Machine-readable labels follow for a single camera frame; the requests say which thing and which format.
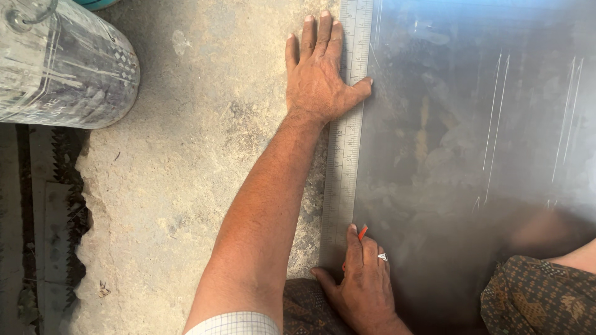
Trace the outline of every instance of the dusty floor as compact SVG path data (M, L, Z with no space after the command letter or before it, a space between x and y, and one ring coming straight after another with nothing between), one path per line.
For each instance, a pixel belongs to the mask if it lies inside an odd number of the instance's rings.
M130 39L142 78L77 163L93 223L71 333L181 332L228 205L285 115L285 38L325 8L339 2L121 0L98 13ZM326 147L324 134L289 277L318 259Z

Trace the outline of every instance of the metal ruler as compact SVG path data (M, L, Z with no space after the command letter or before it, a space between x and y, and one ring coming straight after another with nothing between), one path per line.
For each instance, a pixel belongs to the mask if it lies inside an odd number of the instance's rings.
M367 76L374 0L342 0L344 29L341 76L354 85ZM346 229L352 223L364 103L331 122L321 225L319 265L340 271L346 250Z

